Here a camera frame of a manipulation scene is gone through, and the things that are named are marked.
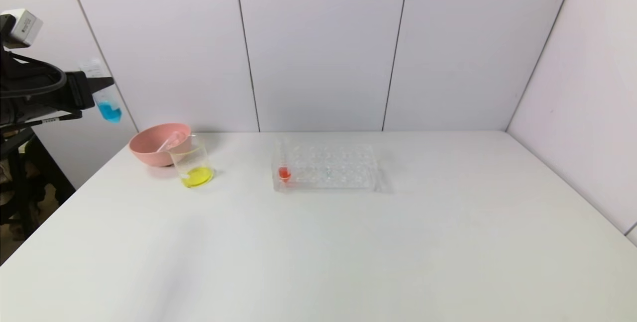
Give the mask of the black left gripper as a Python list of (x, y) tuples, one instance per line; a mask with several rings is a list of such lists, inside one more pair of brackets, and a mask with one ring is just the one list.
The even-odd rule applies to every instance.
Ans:
[(42, 105), (54, 111), (74, 113), (94, 108), (93, 94), (114, 85), (113, 77), (88, 78), (84, 72), (66, 72), (66, 83), (61, 88), (41, 95), (23, 97), (26, 104)]

